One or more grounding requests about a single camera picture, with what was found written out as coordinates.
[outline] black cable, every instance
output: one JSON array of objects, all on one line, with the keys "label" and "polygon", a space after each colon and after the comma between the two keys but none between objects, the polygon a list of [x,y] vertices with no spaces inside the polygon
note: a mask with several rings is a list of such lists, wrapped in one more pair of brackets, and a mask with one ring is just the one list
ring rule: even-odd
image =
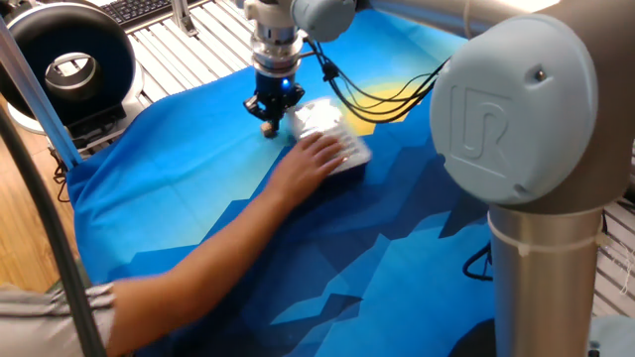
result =
[{"label": "black cable", "polygon": [[[418,105],[425,97],[426,95],[428,95],[430,93],[430,91],[433,89],[434,84],[435,84],[435,76],[441,71],[441,69],[443,68],[445,62],[440,65],[433,73],[430,74],[430,76],[424,81],[424,83],[422,83],[416,90],[415,92],[409,96],[409,97],[404,97],[404,98],[397,98],[397,96],[399,96],[404,90],[406,90],[406,88],[408,87],[408,85],[410,85],[415,79],[417,78],[413,78],[411,81],[409,81],[407,83],[406,86],[404,86],[404,88],[396,95],[390,97],[390,98],[380,98],[377,96],[373,96],[371,94],[366,93],[365,91],[363,91],[361,88],[359,88],[357,85],[355,85],[355,83],[352,82],[352,80],[350,80],[350,78],[348,78],[346,76],[346,74],[344,74],[334,63],[332,60],[330,60],[329,57],[327,57],[324,53],[323,53],[323,49],[321,48],[321,44],[320,43],[314,43],[312,40],[307,40],[307,43],[309,44],[309,46],[312,48],[313,52],[316,54],[317,56],[317,61],[319,62],[322,71],[324,73],[324,81],[327,81],[328,84],[331,86],[331,88],[333,89],[333,92],[335,92],[335,95],[337,95],[337,97],[342,101],[342,103],[344,104],[344,106],[346,106],[346,108],[351,111],[355,116],[357,116],[358,118],[360,118],[363,121],[369,122],[369,123],[373,123],[373,124],[384,124],[384,123],[390,123],[393,122],[395,120],[398,120],[400,118],[402,118],[404,115],[406,115],[408,112],[410,112],[410,110],[412,110],[416,105]],[[336,77],[340,77],[343,82],[344,85],[346,86],[346,89],[348,90],[348,92],[351,94],[351,97],[353,99],[354,103],[351,103],[341,92],[341,90],[339,89],[339,86],[337,85],[337,82],[335,81]],[[359,105],[359,103],[357,102],[357,99],[355,98],[355,96],[352,93],[352,90],[350,90],[350,86],[353,86],[353,88],[355,88],[359,93],[379,101],[378,103],[371,105],[370,107],[362,107]],[[385,102],[401,102],[402,104],[399,105],[396,108],[392,108],[390,110],[387,111],[383,111],[383,112],[376,112],[376,111],[370,111],[367,109],[371,109],[373,107],[376,107],[377,105],[380,105],[382,103]],[[391,115],[391,117],[389,118],[385,118],[385,119],[372,119],[372,118],[368,118],[366,117],[364,114],[362,113],[366,113],[366,114],[370,114],[370,115]]]},{"label": "black cable", "polygon": [[62,278],[66,299],[70,306],[72,320],[81,343],[81,350],[84,356],[106,357],[106,351],[97,332],[90,305],[86,298],[79,272],[75,266],[74,258],[70,252],[64,229],[60,223],[58,212],[38,171],[33,165],[33,161],[31,161],[29,153],[4,109],[0,109],[0,137],[4,140],[11,157],[20,171],[20,175],[36,204],[42,219],[42,225],[49,237],[49,243]]},{"label": "black cable", "polygon": [[353,101],[355,102],[355,104],[356,104],[358,107],[360,107],[360,108],[364,108],[364,109],[371,109],[371,108],[374,108],[374,107],[376,107],[376,106],[378,106],[378,105],[384,104],[384,103],[386,103],[386,102],[388,102],[388,101],[391,101],[391,100],[393,100],[393,99],[397,98],[397,97],[398,97],[401,93],[403,93],[403,92],[404,92],[404,91],[405,91],[405,90],[406,90],[406,89],[410,86],[410,84],[412,84],[415,80],[417,80],[417,79],[419,79],[419,78],[421,78],[421,77],[424,77],[424,76],[426,76],[426,75],[431,75],[431,73],[424,73],[424,74],[419,74],[419,75],[417,75],[416,77],[414,77],[414,78],[410,79],[410,80],[409,80],[409,81],[408,81],[408,82],[407,82],[407,83],[406,83],[406,84],[405,84],[405,85],[401,88],[401,90],[397,92],[397,94],[393,95],[393,96],[392,96],[392,97],[390,97],[390,98],[386,98],[385,100],[379,100],[379,101],[377,101],[377,103],[375,103],[375,104],[373,104],[373,105],[368,105],[368,106],[362,106],[361,104],[359,104],[359,103],[357,102],[357,100],[355,99],[355,94],[353,94],[352,90],[350,90],[350,86],[349,86],[349,84],[348,84],[348,81],[347,81],[347,80],[345,80],[345,81],[344,81],[344,85],[346,86],[346,91],[348,92],[348,94],[350,94],[350,97],[353,99]]},{"label": "black cable", "polygon": [[58,163],[58,167],[53,173],[53,181],[55,181],[57,184],[60,185],[60,191],[58,192],[58,201],[61,203],[69,203],[70,199],[62,198],[62,193],[64,193],[64,187],[66,187],[66,173],[68,172],[68,169],[66,168],[66,165],[64,164],[64,162],[62,162],[62,160],[60,160],[56,156],[55,151],[49,149],[49,153],[51,154],[53,159],[56,161],[56,163]]},{"label": "black cable", "polygon": [[[325,65],[332,66],[333,70],[337,72],[337,75],[343,78],[344,82],[350,83],[355,88],[355,90],[357,90],[358,92],[360,92],[364,96],[367,96],[367,97],[369,97],[371,99],[382,101],[382,102],[386,102],[386,101],[403,102],[403,101],[410,101],[410,100],[416,99],[418,97],[417,94],[413,94],[410,97],[395,99],[395,97],[392,97],[392,98],[380,98],[380,97],[374,96],[372,94],[369,94],[369,93],[365,92],[363,89],[359,88],[352,80],[350,80],[350,78],[348,76],[346,76],[346,74],[343,71],[341,71],[341,69],[339,69],[339,67],[337,67],[337,65],[334,64],[334,62],[327,55],[324,54],[320,43],[315,43],[314,44],[314,42],[312,40],[308,40],[308,44],[312,47],[312,49],[314,50],[314,53],[317,55],[317,59],[318,59],[320,65],[322,65],[322,66],[325,66]],[[443,68],[444,64],[445,64],[445,61],[440,66],[440,69]],[[423,75],[434,75],[434,74],[433,73],[421,74],[420,76],[423,76]]]},{"label": "black cable", "polygon": [[471,256],[465,264],[463,264],[463,273],[468,277],[476,280],[480,280],[482,282],[491,282],[493,281],[492,277],[488,277],[483,273],[482,275],[473,274],[469,271],[469,268],[474,264],[477,260],[487,255],[487,259],[485,259],[485,271],[487,270],[488,262],[491,262],[490,254],[491,254],[491,243],[487,243],[485,247],[476,252],[473,256]]}]

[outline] shirt sleeve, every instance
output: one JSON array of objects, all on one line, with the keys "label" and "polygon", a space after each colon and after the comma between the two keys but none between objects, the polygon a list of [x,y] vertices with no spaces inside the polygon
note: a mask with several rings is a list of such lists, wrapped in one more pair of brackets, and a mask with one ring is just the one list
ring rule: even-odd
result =
[{"label": "shirt sleeve", "polygon": [[[112,286],[91,288],[86,295],[105,346],[114,321]],[[0,356],[83,356],[64,292],[0,292]]]}]

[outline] table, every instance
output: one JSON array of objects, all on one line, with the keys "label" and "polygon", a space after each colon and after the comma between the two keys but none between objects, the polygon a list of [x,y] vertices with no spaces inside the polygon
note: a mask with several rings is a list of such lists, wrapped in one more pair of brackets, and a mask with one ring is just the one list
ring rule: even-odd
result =
[{"label": "table", "polygon": [[[440,50],[421,46],[433,36],[446,35],[367,12],[324,50],[362,86],[386,89],[439,65]],[[297,81],[305,100],[330,95],[315,59]],[[262,137],[242,107],[253,86],[247,68],[160,100],[68,174],[94,283],[167,271],[262,189],[292,142],[286,128]],[[355,124],[374,155],[364,182],[319,191],[214,312],[141,355],[446,356],[491,318],[491,284],[461,272],[489,239],[486,207],[445,172],[429,107]]]}]

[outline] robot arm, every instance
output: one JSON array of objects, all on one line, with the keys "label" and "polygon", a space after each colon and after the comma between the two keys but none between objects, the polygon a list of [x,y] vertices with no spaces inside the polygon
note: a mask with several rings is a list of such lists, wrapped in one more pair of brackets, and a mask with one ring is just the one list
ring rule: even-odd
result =
[{"label": "robot arm", "polygon": [[[555,2],[245,3],[259,24],[254,48],[264,44],[279,54],[269,62],[255,51],[257,75],[276,78],[276,63],[283,63],[287,85],[301,56],[299,48],[278,49],[298,40],[294,25],[333,41],[356,12],[374,9],[471,39],[439,75],[431,127],[449,174],[490,203],[493,261],[502,266],[494,269],[502,357],[586,355],[601,212],[629,179],[635,2]],[[261,8],[280,11],[279,22]],[[272,40],[270,29],[288,35]],[[281,95],[279,87],[258,84],[257,94],[263,90]],[[276,107],[277,120],[284,109]]]},{"label": "robot arm", "polygon": [[471,38],[528,11],[498,0],[247,0],[237,5],[256,22],[256,90],[244,105],[266,122],[263,133],[268,137],[304,95],[295,83],[303,47],[298,29],[318,42],[331,42],[348,29],[357,12],[372,8]]}]

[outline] wooden floor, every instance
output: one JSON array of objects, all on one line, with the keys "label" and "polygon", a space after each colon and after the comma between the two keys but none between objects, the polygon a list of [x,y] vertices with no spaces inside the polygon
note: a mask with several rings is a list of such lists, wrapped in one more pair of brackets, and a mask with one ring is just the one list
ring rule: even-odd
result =
[{"label": "wooden floor", "polygon": [[[0,96],[0,105],[6,102]],[[77,257],[70,203],[57,201],[60,187],[53,181],[58,166],[44,136],[18,128],[52,199],[54,200],[73,254]],[[59,278],[40,216],[18,169],[0,139],[0,285],[44,292]]]}]

